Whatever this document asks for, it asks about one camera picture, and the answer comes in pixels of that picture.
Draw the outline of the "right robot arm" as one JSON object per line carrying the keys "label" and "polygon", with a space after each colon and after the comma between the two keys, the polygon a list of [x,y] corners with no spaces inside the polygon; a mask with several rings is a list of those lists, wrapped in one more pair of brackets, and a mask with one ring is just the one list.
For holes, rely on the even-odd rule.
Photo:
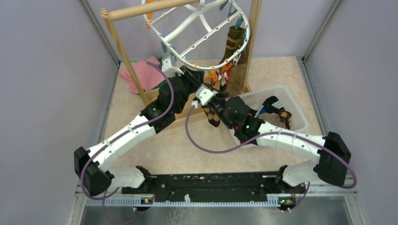
{"label": "right robot arm", "polygon": [[294,186],[316,180],[346,189],[355,186],[344,184],[347,173],[352,173],[352,155],[339,134],[307,135],[275,126],[254,117],[251,108],[238,96],[227,99],[222,93],[206,90],[199,94],[199,100],[202,108],[215,111],[242,145],[275,147],[307,159],[280,168],[280,177],[275,180],[279,192],[288,193]]}

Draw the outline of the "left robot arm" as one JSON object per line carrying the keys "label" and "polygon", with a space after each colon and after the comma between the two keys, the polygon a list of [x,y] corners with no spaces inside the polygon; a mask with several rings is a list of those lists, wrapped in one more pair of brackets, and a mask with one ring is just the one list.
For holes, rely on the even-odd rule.
{"label": "left robot arm", "polygon": [[138,193],[149,191],[150,174],[141,166],[113,168],[122,155],[140,142],[158,134],[176,120],[189,96],[204,82],[204,71],[180,68],[181,75],[168,78],[159,88],[157,98],[148,104],[128,125],[110,138],[88,149],[74,151],[74,169],[80,178],[83,193],[91,199],[100,197],[108,189],[133,188]]}

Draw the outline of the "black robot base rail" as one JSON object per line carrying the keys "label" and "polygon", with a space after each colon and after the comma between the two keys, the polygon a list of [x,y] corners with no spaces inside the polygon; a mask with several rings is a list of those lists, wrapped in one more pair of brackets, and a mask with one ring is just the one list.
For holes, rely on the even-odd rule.
{"label": "black robot base rail", "polygon": [[276,206],[290,211],[300,202],[308,186],[290,186],[281,172],[232,172],[152,175],[139,167],[145,180],[137,188],[124,187],[122,194],[139,197],[139,209],[150,206]]}

